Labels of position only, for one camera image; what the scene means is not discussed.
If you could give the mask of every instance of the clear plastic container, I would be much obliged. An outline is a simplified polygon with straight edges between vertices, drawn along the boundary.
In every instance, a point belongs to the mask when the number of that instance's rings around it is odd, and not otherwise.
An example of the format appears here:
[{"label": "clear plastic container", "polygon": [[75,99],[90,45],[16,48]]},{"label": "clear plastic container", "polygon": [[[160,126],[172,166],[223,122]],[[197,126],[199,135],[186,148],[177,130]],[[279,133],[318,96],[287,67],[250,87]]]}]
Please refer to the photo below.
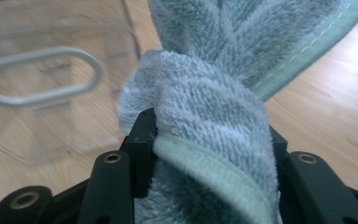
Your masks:
[{"label": "clear plastic container", "polygon": [[0,6],[0,150],[23,163],[114,149],[118,94],[139,50],[123,1]]}]

